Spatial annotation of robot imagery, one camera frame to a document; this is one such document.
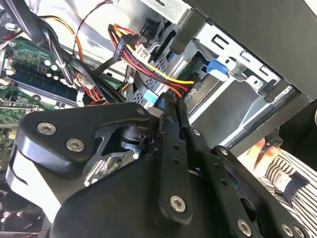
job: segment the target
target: finger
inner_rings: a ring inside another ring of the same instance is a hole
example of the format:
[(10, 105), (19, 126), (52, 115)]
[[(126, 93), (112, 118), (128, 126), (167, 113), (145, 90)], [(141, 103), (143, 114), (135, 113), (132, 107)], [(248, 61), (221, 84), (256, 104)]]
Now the finger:
[(256, 177), (265, 176), (269, 165), (272, 163), (275, 157), (278, 156), (279, 152), (280, 148), (269, 147), (269, 149), (262, 156), (261, 160), (255, 166), (254, 171)]
[(247, 152), (246, 156), (248, 157), (250, 161), (252, 161), (253, 165), (256, 162), (258, 155), (261, 152), (264, 144), (265, 144), (265, 139), (263, 138), (257, 144), (252, 146), (250, 150)]

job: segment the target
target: blue tab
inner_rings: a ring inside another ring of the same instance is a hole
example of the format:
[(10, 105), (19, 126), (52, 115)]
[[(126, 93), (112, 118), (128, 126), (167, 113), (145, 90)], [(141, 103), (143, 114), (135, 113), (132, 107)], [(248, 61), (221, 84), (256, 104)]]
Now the blue tab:
[(207, 72), (221, 81), (229, 78), (227, 71), (227, 67), (216, 59), (212, 59), (207, 67)]
[(155, 103), (157, 99), (159, 98), (155, 93), (152, 91), (148, 90), (146, 93), (143, 95), (143, 98), (151, 103)]

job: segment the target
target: striped shirt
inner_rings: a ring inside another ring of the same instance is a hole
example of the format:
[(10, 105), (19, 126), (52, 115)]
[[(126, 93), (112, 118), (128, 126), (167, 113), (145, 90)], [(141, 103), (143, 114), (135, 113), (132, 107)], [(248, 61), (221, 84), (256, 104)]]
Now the striped shirt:
[[(287, 186), (292, 180), (299, 181), (295, 183), (295, 189)], [(260, 182), (312, 237), (317, 238), (317, 172), (281, 150)]]

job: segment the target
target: silver screw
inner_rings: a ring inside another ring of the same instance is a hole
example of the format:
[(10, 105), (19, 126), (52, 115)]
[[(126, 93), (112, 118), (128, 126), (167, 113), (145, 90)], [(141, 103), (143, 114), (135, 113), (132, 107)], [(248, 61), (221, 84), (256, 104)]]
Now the silver screw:
[(224, 154), (224, 155), (228, 155), (228, 151), (226, 151), (225, 149), (220, 148), (220, 151), (222, 152), (222, 154)]
[(79, 139), (69, 139), (66, 146), (70, 151), (81, 152), (85, 149), (84, 143)]
[(200, 135), (200, 131), (198, 131), (197, 129), (193, 129), (193, 132), (194, 132), (196, 135)]
[(170, 197), (170, 205), (177, 211), (177, 212), (185, 212), (186, 204), (184, 200), (177, 195), (173, 195)]
[(141, 109), (141, 108), (138, 108), (138, 109), (137, 109), (137, 112), (140, 113), (141, 115), (145, 115), (145, 112), (144, 112), (143, 109)]
[(295, 231), (299, 234), (300, 237), (304, 238), (305, 237), (305, 234), (304, 232), (297, 226), (294, 225), (294, 229)]
[(289, 237), (293, 237), (294, 234), (292, 232), (292, 230), (284, 223), (281, 224), (283, 231), (289, 236)]
[(250, 228), (250, 226), (248, 225), (248, 223), (246, 223), (245, 220), (238, 219), (238, 220), (237, 220), (237, 225), (238, 225), (239, 230), (240, 230), (245, 236), (250, 237), (250, 236), (252, 235), (251, 228)]
[(49, 122), (41, 122), (38, 124), (37, 129), (44, 135), (53, 135), (56, 132), (56, 127)]
[(134, 83), (134, 78), (133, 77), (128, 77), (128, 83)]

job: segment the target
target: hand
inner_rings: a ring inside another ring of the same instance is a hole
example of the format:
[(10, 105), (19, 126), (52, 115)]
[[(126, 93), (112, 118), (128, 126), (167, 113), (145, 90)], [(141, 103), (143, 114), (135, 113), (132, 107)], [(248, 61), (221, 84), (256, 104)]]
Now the hand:
[(275, 157), (280, 153), (280, 148), (269, 147), (269, 149), (261, 155), (261, 150), (265, 145), (263, 138), (257, 144), (238, 157), (238, 160), (255, 176), (263, 177)]

